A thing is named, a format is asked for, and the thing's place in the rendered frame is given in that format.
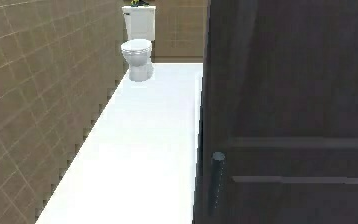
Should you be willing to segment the dark brown room door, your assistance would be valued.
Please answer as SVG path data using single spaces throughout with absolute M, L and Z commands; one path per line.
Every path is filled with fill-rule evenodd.
M 193 224 L 358 224 L 358 0 L 207 0 Z

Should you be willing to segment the white toilet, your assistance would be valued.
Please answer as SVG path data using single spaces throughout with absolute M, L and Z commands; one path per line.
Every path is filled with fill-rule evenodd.
M 152 42 L 155 40 L 156 7 L 123 6 L 127 41 L 121 44 L 121 53 L 128 63 L 129 79 L 143 82 L 152 77 Z

